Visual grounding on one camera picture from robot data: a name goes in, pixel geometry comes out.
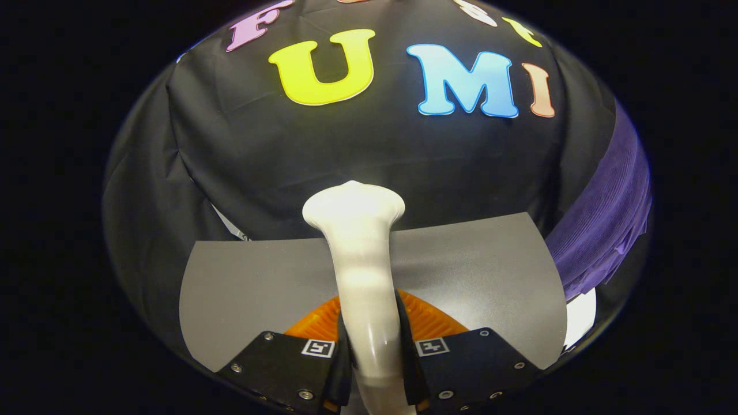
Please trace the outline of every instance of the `letter m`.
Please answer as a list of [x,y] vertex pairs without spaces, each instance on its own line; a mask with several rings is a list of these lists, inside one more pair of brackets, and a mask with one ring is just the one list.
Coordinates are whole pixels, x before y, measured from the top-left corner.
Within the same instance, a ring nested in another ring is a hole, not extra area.
[[425,101],[418,110],[425,115],[447,115],[454,112],[454,104],[446,96],[446,85],[466,112],[474,111],[482,91],[487,98],[482,103],[484,114],[491,117],[517,117],[512,101],[508,68],[512,65],[505,56],[480,52],[472,70],[466,67],[448,49],[437,44],[416,44],[407,48],[423,69]]

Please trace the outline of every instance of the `white handle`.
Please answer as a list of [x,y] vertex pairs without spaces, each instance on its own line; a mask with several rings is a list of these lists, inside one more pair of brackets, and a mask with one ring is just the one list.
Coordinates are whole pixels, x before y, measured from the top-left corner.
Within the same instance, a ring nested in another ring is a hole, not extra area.
[[303,206],[306,222],[331,248],[356,382],[372,415],[415,414],[405,398],[390,268],[390,228],[404,211],[397,193],[353,180],[314,194]]

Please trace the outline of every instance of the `white object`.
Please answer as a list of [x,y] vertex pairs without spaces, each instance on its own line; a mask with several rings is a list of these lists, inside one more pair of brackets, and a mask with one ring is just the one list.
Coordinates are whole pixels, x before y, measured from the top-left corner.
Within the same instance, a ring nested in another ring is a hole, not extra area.
[[492,27],[497,27],[497,22],[492,20],[492,18],[489,17],[489,14],[478,6],[467,3],[464,0],[454,0],[454,3],[458,4],[463,12],[468,14],[469,16],[477,19],[478,21],[481,21],[484,24],[488,24]]
[[371,415],[413,415],[402,378],[400,317],[390,268],[390,228],[405,210],[395,192],[350,181],[313,195],[303,217],[328,241],[356,382]]
[[214,204],[210,204],[210,206],[213,206],[213,209],[218,214],[218,217],[221,218],[221,221],[224,225],[226,225],[226,228],[228,229],[228,232],[231,232],[231,235],[234,235],[236,238],[242,240],[242,241],[248,241],[249,237],[246,236],[245,233],[241,232],[228,218],[225,217],[223,213],[221,213],[218,208],[215,207]]
[[591,289],[587,294],[579,294],[566,305],[566,337],[564,350],[584,337],[595,324],[597,294]]

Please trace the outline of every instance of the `yellow letter u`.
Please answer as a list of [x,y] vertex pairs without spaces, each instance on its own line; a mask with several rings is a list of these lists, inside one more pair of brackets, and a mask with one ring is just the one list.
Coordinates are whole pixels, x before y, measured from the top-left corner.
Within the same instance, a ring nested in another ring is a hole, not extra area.
[[374,31],[356,29],[331,36],[331,42],[341,44],[346,55],[348,74],[342,80],[322,83],[315,77],[310,51],[318,46],[315,41],[305,41],[280,49],[269,56],[269,62],[277,65],[282,87],[289,99],[303,105],[325,105],[347,100],[362,93],[372,79],[374,67],[369,51],[369,39]]

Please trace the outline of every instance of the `foam letter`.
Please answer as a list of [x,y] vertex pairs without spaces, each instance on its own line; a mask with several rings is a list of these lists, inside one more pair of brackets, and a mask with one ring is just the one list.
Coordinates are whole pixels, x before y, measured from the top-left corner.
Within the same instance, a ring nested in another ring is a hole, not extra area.
[[325,105],[347,100],[364,91],[374,79],[369,39],[374,31],[369,29],[339,32],[329,39],[341,44],[346,55],[348,74],[342,80],[322,83],[315,77],[310,51],[318,46],[315,41],[305,41],[280,49],[269,56],[269,62],[277,65],[282,87],[289,99],[303,105]]
[[266,33],[265,27],[259,29],[259,24],[269,24],[277,20],[279,9],[281,7],[287,7],[292,3],[294,3],[294,0],[281,1],[231,26],[231,29],[233,29],[233,41],[226,47],[226,52],[231,52],[237,47],[243,46]]
[[484,114],[517,117],[508,73],[512,62],[505,56],[480,52],[469,71],[441,45],[416,44],[408,47],[407,53],[417,57],[423,69],[425,101],[418,105],[422,114],[446,115],[454,112],[454,104],[446,97],[448,85],[466,112],[474,111],[482,91],[487,88],[487,98],[481,106]]
[[533,37],[531,36],[533,32],[525,28],[525,26],[521,25],[520,23],[516,22],[515,20],[511,18],[503,17],[503,20],[508,22],[512,26],[512,28],[515,29],[517,34],[520,35],[521,38],[524,38],[531,44],[534,44],[538,47],[543,47],[543,45],[541,45],[541,42],[537,41],[536,39],[533,39]]
[[474,6],[471,3],[467,3],[464,0],[454,0],[454,3],[458,4],[459,7],[469,16],[477,19],[478,21],[481,21],[482,23],[486,23],[492,27],[497,27],[497,22],[492,20],[492,18],[489,17],[487,12],[482,10],[478,6]]
[[556,112],[551,106],[551,93],[548,91],[548,72],[533,64],[523,64],[533,84],[533,105],[531,111],[539,117],[553,117]]

